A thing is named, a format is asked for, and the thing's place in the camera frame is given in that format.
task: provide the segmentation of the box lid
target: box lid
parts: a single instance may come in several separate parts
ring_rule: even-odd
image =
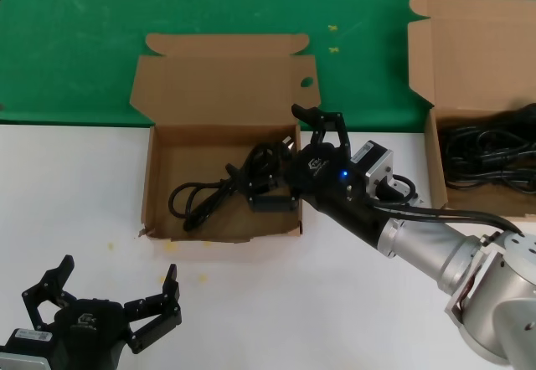
[[[320,105],[305,34],[147,35],[161,56],[138,60],[131,104],[157,125],[295,123],[290,106]]]
[[[536,99],[536,0],[410,0],[410,87],[440,108]]]

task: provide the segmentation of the green mat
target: green mat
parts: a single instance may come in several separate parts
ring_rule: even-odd
[[[419,131],[408,1],[1,0],[0,121],[147,126],[129,106],[147,33],[308,33],[325,110],[351,130]]]

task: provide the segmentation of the white surface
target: white surface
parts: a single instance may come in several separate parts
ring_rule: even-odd
[[[352,134],[353,151],[368,139],[428,195],[422,135]],[[307,205],[300,238],[138,238],[147,141],[143,129],[0,126],[0,343],[31,328],[21,292],[72,254],[65,289],[119,302],[158,293],[178,265],[183,324],[140,355],[126,348],[120,369],[499,368],[465,345],[432,280]]]

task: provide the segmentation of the black cable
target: black cable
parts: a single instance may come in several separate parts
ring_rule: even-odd
[[[240,175],[243,176],[244,179],[249,179],[247,182],[255,183],[257,183],[256,179],[258,178],[276,175],[281,167],[281,152],[284,151],[283,147],[283,144],[280,142],[258,144],[251,150],[248,157],[245,159],[244,165],[240,168]],[[186,232],[189,232],[190,230],[201,226],[210,215],[237,190],[237,187],[238,185],[236,184],[235,179],[231,177],[214,183],[184,183],[172,191],[167,201],[167,207],[174,217],[184,219],[183,229]],[[262,189],[258,190],[258,193],[267,191],[264,189],[264,184],[260,187]],[[187,188],[193,188],[193,190],[188,196],[188,200],[184,207],[184,213],[180,213],[174,207],[175,198]],[[197,193],[208,188],[216,189],[216,191],[199,203],[195,208],[192,208],[193,200]]]
[[[536,194],[536,104],[490,120],[440,131],[446,186],[502,184]]]
[[[389,216],[392,218],[443,224],[482,224],[493,226],[494,228],[501,230],[510,230],[516,234],[522,233],[521,230],[510,221],[492,213],[411,207],[409,201],[415,196],[415,185],[407,177],[400,175],[393,175],[393,179],[405,183],[410,188],[410,192],[403,199],[395,202],[382,202],[376,198],[371,198],[367,193],[363,194],[365,202],[369,206],[389,212]]]

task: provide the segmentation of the cardboard box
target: cardboard box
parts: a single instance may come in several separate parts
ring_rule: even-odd
[[[536,100],[536,0],[410,0],[410,87],[434,107],[425,126],[433,208],[535,219],[534,196],[501,186],[446,188],[437,129]]]
[[[155,123],[142,208],[146,234],[218,242],[300,234],[301,206],[291,213],[253,213],[238,193],[186,233],[183,221],[168,212],[168,198],[183,183],[229,177],[225,165],[241,167],[259,142],[292,136],[299,146],[291,105],[320,104],[314,56],[295,55],[308,42],[305,34],[147,35],[148,47],[160,56],[140,57],[131,93],[131,104]],[[213,192],[203,190],[195,201]],[[180,211],[188,195],[176,198]]]

